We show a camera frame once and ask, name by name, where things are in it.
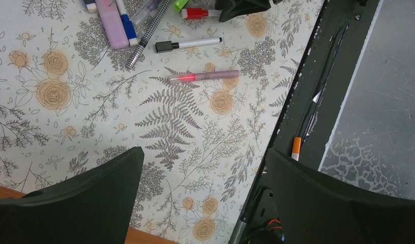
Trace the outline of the orange cap white marker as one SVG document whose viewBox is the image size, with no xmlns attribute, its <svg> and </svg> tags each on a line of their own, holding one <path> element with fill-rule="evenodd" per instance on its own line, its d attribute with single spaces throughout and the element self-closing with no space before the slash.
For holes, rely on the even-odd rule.
<svg viewBox="0 0 415 244">
<path fill-rule="evenodd" d="M 299 160 L 301 143 L 302 143 L 301 137 L 294 137 L 293 144 L 292 144 L 291 158 L 296 161 Z"/>
</svg>

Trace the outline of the blue cap white marker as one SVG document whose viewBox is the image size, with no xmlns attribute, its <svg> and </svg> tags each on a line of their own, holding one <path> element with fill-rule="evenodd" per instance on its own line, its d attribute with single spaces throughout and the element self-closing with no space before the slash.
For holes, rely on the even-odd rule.
<svg viewBox="0 0 415 244">
<path fill-rule="evenodd" d="M 122 24 L 130 46 L 138 45 L 137 34 L 132 21 L 128 16 L 127 9 L 123 0 L 115 0 L 116 6 L 121 16 Z"/>
</svg>

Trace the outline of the translucent pink pen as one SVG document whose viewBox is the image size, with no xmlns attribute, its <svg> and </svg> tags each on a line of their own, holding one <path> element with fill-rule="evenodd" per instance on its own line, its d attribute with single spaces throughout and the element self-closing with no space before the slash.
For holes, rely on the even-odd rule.
<svg viewBox="0 0 415 244">
<path fill-rule="evenodd" d="M 241 71 L 239 70 L 188 73 L 188 74 L 170 75 L 168 76 L 167 81 L 170 84 L 189 83 L 189 82 L 195 82 L 195 81 L 236 78 L 236 77 L 239 77 L 240 75 L 241 75 Z"/>
</svg>

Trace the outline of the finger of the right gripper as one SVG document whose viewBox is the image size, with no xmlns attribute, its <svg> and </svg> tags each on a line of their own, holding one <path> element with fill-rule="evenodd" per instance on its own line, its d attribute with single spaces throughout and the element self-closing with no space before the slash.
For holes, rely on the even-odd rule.
<svg viewBox="0 0 415 244">
<path fill-rule="evenodd" d="M 271 8 L 269 0 L 216 0 L 215 9 L 221 10 L 220 22 L 227 22 L 235 17 L 264 12 Z"/>
</svg>

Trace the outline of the black cap white marker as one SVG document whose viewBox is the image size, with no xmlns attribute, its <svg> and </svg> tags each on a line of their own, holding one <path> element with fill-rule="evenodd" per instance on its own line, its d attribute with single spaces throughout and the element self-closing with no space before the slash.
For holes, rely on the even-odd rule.
<svg viewBox="0 0 415 244">
<path fill-rule="evenodd" d="M 157 42 L 155 44 L 155 51 L 157 53 L 171 52 L 175 49 L 189 48 L 189 47 L 200 47 L 200 46 L 209 46 L 216 45 L 223 41 L 222 37 L 213 37 L 208 39 L 192 40 L 186 42 L 172 42 L 164 41 Z"/>
</svg>

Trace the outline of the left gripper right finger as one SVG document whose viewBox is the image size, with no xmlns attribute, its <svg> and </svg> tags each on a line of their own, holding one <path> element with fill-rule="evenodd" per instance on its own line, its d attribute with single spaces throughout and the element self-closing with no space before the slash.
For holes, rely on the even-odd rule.
<svg viewBox="0 0 415 244">
<path fill-rule="evenodd" d="M 347 184 L 269 149 L 285 243 L 415 243 L 415 200 Z"/>
</svg>

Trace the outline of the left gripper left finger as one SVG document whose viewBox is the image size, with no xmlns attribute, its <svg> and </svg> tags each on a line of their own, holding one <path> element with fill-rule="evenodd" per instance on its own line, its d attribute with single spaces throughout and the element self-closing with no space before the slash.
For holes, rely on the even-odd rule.
<svg viewBox="0 0 415 244">
<path fill-rule="evenodd" d="M 0 199 L 0 243 L 124 243 L 143 160 L 133 147 L 55 185 Z"/>
</svg>

